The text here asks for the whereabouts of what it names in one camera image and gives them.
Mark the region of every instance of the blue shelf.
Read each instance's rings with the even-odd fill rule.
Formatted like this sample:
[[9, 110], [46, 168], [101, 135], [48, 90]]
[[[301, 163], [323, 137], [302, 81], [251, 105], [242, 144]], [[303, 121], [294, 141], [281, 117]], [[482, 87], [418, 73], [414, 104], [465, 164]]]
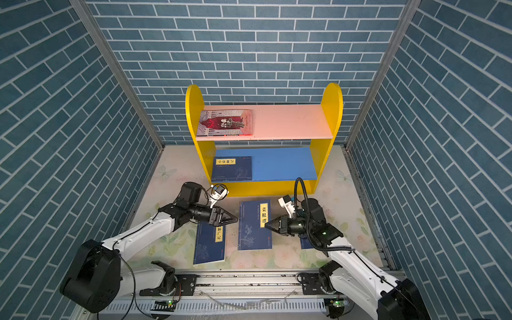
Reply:
[[295, 181], [298, 177], [316, 180], [308, 147], [225, 149], [217, 150], [216, 156], [252, 157], [251, 181]]

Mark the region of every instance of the pink shelf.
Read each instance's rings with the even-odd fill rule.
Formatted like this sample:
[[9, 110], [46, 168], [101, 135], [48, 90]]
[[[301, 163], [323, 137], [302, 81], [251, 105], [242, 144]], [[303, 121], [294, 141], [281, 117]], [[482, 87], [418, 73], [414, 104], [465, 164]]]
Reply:
[[206, 105], [205, 110], [252, 110], [250, 136], [196, 137], [197, 141], [332, 139], [319, 104]]

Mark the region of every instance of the yellow side panel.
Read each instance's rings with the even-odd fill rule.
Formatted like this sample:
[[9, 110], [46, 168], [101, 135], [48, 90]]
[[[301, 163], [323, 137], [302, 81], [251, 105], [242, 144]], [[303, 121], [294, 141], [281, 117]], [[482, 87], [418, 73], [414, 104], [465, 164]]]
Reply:
[[311, 156], [313, 158], [313, 164], [316, 170], [316, 181], [313, 181], [312, 190], [315, 192], [316, 187], [322, 172], [324, 171], [325, 164], [331, 153], [332, 145], [338, 134], [339, 126], [342, 122], [343, 117], [343, 94], [342, 90], [336, 83], [329, 84], [324, 91], [322, 97], [322, 109], [324, 110], [329, 129], [332, 132], [332, 139], [312, 139], [311, 145]]
[[206, 173], [208, 181], [211, 182], [211, 169], [213, 168], [215, 152], [217, 151], [215, 149], [215, 142], [196, 140], [199, 116], [203, 109], [204, 100], [203, 95], [201, 94], [201, 89], [199, 89], [197, 85], [191, 84], [188, 86], [187, 95], [185, 97], [185, 113], [187, 116], [188, 130], [190, 131], [190, 135], [192, 136], [192, 140], [196, 146], [204, 172]]
[[[306, 192], [313, 193], [312, 186], [315, 180], [304, 181]], [[259, 197], [259, 196], [284, 196], [293, 194], [295, 181], [270, 181], [270, 182], [224, 182], [229, 190], [229, 197]], [[301, 184], [298, 184], [297, 194], [302, 195]]]

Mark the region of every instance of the wall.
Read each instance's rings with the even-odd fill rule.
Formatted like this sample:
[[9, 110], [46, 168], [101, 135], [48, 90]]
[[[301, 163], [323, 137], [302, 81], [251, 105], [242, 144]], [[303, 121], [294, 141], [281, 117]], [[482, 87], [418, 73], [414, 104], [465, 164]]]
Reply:
[[351, 151], [432, 319], [512, 318], [510, 17], [423, 0]]
[[331, 82], [344, 93], [337, 140], [343, 143], [405, 2], [88, 4], [165, 143], [190, 144], [184, 104], [192, 83], [201, 88], [206, 104], [226, 105], [318, 104]]
[[67, 318], [77, 247], [120, 230], [157, 150], [67, 0], [0, 6], [0, 319]]

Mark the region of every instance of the blue book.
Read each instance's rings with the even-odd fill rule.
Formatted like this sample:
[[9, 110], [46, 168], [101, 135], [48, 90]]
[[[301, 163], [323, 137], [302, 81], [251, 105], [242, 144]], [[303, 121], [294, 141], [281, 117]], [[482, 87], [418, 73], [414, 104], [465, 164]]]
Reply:
[[309, 242], [308, 238], [300, 238], [301, 240], [301, 249], [313, 249], [313, 246]]
[[212, 182], [252, 180], [252, 157], [215, 157]]
[[224, 261], [226, 227], [214, 227], [205, 221], [197, 225], [194, 264]]
[[272, 249], [272, 230], [265, 228], [271, 219], [270, 200], [240, 202], [238, 250]]

